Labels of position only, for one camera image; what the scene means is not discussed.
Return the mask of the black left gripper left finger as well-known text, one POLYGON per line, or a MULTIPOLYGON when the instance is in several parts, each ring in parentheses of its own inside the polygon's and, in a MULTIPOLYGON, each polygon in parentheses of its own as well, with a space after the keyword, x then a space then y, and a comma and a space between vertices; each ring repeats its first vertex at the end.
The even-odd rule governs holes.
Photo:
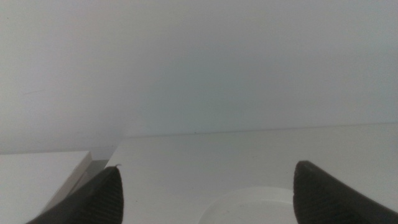
POLYGON ((113 166, 28 224, 122 224, 123 215, 122 178, 113 166))

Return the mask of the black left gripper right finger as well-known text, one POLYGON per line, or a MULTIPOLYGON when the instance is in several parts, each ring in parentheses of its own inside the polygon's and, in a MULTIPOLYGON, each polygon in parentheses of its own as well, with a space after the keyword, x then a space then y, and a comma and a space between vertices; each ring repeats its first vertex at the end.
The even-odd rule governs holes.
POLYGON ((295 166, 298 223, 397 224, 397 212, 352 189, 310 161, 295 166))

